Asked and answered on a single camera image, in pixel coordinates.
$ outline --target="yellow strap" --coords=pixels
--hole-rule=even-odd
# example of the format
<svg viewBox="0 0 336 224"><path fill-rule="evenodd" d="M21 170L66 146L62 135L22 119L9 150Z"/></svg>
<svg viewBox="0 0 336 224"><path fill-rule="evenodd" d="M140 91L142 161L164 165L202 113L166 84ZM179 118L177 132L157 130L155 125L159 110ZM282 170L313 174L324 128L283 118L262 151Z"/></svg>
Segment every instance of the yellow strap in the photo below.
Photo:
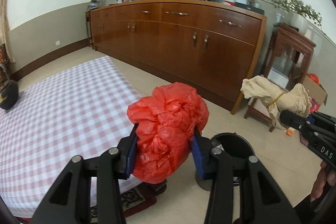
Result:
<svg viewBox="0 0 336 224"><path fill-rule="evenodd" d="M273 105L274 103L276 103L276 102L279 100L279 98L280 98L281 96L283 96L284 94L285 94L285 92L281 93L275 100L271 101L271 102L266 106L266 108L268 108L270 105Z"/></svg>

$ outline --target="tiled floor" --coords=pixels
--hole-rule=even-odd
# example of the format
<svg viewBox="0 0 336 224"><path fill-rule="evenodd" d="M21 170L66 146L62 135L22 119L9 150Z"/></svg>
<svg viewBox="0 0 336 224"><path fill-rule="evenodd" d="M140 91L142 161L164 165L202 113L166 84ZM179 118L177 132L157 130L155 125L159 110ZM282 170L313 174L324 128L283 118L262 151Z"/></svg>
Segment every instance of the tiled floor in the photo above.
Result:
<svg viewBox="0 0 336 224"><path fill-rule="evenodd" d="M102 56L104 54L88 47L63 56L23 78L19 84L20 90L60 71ZM119 60L112 58L112 61L142 96L150 95L157 86L168 84L165 80ZM209 101L206 103L210 117L203 135L212 137L217 133L236 132L247 139L292 205L296 205L310 193L321 160L300 143L298 135L289 137L284 131L277 129L272 133L268 132L267 124L252 117L243 118L246 107L242 107L233 116ZM204 223L209 192L198 187L194 171L193 159L190 156L179 170L168 178L168 188L157 198L157 203L129 217L127 223ZM234 210L235 216L238 216L237 208Z"/></svg>

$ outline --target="checkered mattress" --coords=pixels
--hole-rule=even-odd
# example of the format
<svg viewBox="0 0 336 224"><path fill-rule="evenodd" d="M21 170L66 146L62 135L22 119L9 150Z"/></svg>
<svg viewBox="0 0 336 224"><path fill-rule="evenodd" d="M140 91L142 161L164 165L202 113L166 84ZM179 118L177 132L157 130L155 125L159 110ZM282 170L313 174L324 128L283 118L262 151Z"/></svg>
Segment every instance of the checkered mattress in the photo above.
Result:
<svg viewBox="0 0 336 224"><path fill-rule="evenodd" d="M17 217L31 218L74 155L101 155L132 130L127 107L140 99L109 57L81 64L21 93L0 109L0 196ZM126 192L140 184L119 181ZM96 179L91 205L96 205Z"/></svg>

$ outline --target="tv stand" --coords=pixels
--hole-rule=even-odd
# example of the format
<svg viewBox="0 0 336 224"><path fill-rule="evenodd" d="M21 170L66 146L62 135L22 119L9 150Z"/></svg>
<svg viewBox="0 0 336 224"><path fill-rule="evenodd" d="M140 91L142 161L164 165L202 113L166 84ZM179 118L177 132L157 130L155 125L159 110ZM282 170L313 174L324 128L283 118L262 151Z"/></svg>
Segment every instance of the tv stand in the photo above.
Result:
<svg viewBox="0 0 336 224"><path fill-rule="evenodd" d="M137 0L91 11L94 48L234 114L252 77L266 17L202 0Z"/></svg>

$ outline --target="patterned rug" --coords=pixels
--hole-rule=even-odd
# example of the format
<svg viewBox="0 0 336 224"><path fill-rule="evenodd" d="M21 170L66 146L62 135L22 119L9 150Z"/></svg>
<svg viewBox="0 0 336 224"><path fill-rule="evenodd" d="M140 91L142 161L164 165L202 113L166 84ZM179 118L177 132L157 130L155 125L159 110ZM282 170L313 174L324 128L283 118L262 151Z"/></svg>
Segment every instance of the patterned rug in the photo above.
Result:
<svg viewBox="0 0 336 224"><path fill-rule="evenodd" d="M144 183L121 195L125 217L139 213L156 203L155 193ZM98 223L97 206L91 208L91 223Z"/></svg>

